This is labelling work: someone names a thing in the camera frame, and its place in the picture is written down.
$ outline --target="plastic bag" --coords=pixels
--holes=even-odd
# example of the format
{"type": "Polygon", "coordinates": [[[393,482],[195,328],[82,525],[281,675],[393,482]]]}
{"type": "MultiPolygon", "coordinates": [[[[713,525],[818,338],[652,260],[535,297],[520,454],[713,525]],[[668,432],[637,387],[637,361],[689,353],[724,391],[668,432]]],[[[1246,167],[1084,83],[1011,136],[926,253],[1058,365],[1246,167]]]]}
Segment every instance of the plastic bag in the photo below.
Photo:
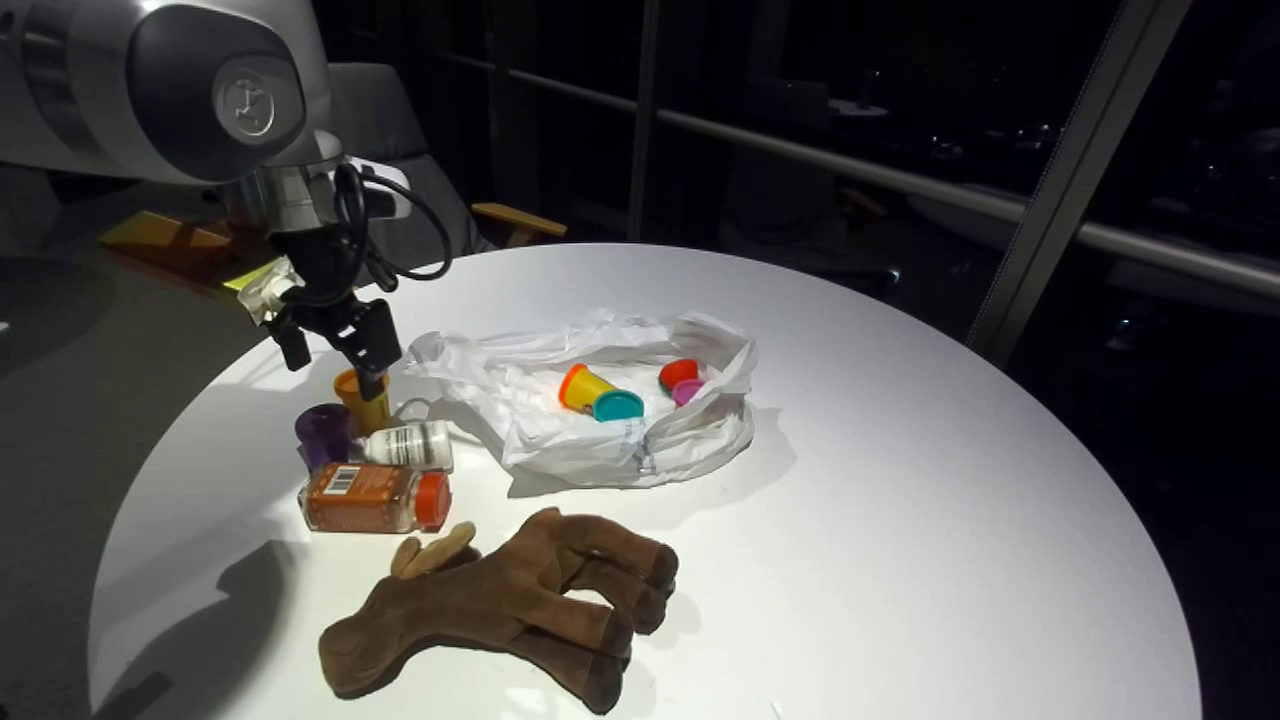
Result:
{"type": "Polygon", "coordinates": [[[482,341],[429,331],[407,350],[400,385],[475,435],[516,486],[637,489],[702,478],[750,444],[750,365],[754,345],[706,315],[600,315],[482,341]],[[698,361],[702,379],[685,408],[658,387],[677,356],[698,361]],[[600,425],[559,408],[570,365],[637,391],[643,418],[600,425]]]}

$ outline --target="cable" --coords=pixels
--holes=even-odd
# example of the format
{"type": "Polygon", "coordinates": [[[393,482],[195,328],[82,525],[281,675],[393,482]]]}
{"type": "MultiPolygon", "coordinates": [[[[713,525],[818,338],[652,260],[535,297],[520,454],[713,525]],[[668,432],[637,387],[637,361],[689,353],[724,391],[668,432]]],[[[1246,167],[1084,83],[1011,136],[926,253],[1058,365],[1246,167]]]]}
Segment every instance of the cable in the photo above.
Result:
{"type": "Polygon", "coordinates": [[[402,186],[393,186],[393,179],[384,179],[384,178],[372,178],[367,167],[354,167],[354,178],[358,178],[358,188],[384,188],[384,192],[397,192],[397,196],[402,196],[432,228],[437,228],[437,237],[439,237],[439,267],[432,267],[432,272],[413,272],[407,264],[397,264],[397,260],[388,260],[388,256],[380,256],[376,248],[372,248],[372,256],[376,256],[376,264],[384,264],[388,272],[397,272],[397,275],[402,275],[402,279],[421,279],[421,283],[429,283],[429,279],[439,279],[446,267],[453,267],[453,239],[446,239],[446,228],[444,228],[444,219],[437,216],[437,210],[429,205],[429,200],[421,200],[417,192],[407,192],[402,186]]]}

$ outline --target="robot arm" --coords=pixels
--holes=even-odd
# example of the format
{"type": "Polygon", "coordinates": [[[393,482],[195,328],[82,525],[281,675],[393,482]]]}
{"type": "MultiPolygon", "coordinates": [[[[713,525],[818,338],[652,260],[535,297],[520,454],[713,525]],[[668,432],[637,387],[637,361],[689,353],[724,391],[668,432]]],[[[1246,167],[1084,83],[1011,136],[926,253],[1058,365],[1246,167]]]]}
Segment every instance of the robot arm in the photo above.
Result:
{"type": "Polygon", "coordinates": [[[0,0],[0,162],[229,186],[333,123],[306,0],[0,0]]]}
{"type": "Polygon", "coordinates": [[[353,297],[358,267],[380,287],[413,275],[367,245],[397,192],[333,136],[306,0],[0,0],[0,162],[229,188],[287,256],[247,307],[287,369],[306,365],[305,331],[364,391],[400,361],[388,304],[353,297]]]}

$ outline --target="small box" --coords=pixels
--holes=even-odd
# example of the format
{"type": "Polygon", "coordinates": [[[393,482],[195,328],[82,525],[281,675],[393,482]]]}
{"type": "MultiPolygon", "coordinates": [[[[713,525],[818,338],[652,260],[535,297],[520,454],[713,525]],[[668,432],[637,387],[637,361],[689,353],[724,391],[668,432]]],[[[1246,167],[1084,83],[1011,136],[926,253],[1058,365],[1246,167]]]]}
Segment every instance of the small box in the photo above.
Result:
{"type": "Polygon", "coordinates": [[[397,463],[322,463],[305,505],[316,534],[413,534],[417,478],[397,463]]]}

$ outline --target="brown glove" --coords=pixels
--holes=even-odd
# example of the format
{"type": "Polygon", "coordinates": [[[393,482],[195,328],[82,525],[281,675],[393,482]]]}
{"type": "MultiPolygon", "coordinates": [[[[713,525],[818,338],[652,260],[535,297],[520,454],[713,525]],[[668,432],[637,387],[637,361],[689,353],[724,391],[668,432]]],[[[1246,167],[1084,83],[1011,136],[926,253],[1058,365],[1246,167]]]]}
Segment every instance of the brown glove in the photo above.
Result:
{"type": "Polygon", "coordinates": [[[400,548],[397,578],[318,635],[333,693],[376,693],[413,654],[455,645],[525,655],[604,715],[619,696],[633,632],[655,632],[664,620],[677,554],[612,522],[554,510],[529,517],[492,557],[465,548],[461,537],[444,541],[453,546],[444,554],[400,548]],[[592,588],[612,609],[569,601],[569,588],[592,588]]]}

